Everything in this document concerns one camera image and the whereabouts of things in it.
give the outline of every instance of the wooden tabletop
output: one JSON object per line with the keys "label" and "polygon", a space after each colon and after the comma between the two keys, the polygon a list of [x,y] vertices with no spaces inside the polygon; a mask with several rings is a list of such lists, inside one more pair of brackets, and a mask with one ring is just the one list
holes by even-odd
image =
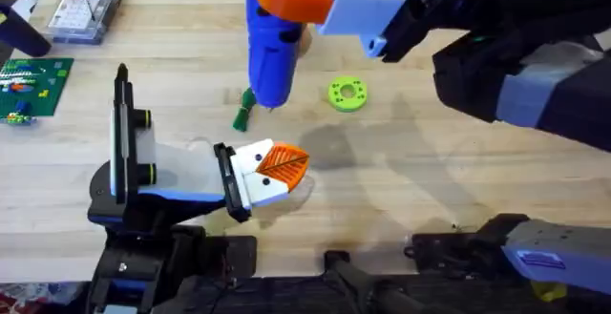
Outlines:
{"label": "wooden tabletop", "polygon": [[[37,28],[57,2],[40,1]],[[459,35],[436,31],[387,65],[366,59],[355,37],[314,33],[289,101],[273,113],[256,108],[243,134],[231,124],[248,87],[244,0],[123,0],[101,46],[53,46],[49,57],[76,59],[55,116],[31,129],[0,126],[0,282],[92,277],[105,234],[87,220],[88,187],[108,158],[120,62],[137,106],[153,111],[158,142],[241,146],[271,137],[310,153],[289,200],[244,224],[223,211],[192,220],[211,234],[257,237],[260,276],[318,274],[323,252],[338,248],[367,270],[405,273],[410,234],[475,230],[501,212],[611,227],[611,155],[439,102],[431,56]],[[340,75],[369,85],[359,112],[327,103]]]}

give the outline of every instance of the green circuit board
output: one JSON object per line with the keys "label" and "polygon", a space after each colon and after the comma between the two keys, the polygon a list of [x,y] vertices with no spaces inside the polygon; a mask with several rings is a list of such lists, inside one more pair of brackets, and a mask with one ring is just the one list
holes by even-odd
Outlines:
{"label": "green circuit board", "polygon": [[[30,103],[31,108],[27,115],[53,115],[73,63],[72,58],[7,61],[0,71],[0,118],[14,112],[19,100]],[[29,90],[7,91],[7,86],[11,83],[27,85]]]}

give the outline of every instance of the clear plastic case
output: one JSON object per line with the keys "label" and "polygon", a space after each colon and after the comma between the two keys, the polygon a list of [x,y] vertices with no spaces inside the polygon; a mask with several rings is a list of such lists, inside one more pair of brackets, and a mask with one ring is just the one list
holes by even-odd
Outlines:
{"label": "clear plastic case", "polygon": [[102,42],[121,0],[61,0],[47,32],[58,43]]}

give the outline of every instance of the blue cylinder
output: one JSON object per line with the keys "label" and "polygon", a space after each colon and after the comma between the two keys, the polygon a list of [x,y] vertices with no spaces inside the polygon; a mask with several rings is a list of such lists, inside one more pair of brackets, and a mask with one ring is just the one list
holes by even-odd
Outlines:
{"label": "blue cylinder", "polygon": [[290,94],[302,24],[271,15],[258,0],[246,0],[246,23],[250,88],[258,104],[278,108]]}
{"label": "blue cylinder", "polygon": [[32,57],[46,55],[51,43],[10,6],[0,4],[0,12],[7,19],[0,23],[0,40]]}

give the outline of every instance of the green gear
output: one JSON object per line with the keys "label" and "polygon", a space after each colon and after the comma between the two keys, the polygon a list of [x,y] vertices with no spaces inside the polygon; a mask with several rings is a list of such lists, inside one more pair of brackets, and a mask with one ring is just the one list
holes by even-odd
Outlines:
{"label": "green gear", "polygon": [[352,113],[367,102],[367,84],[355,76],[340,76],[328,86],[328,102],[338,111]]}

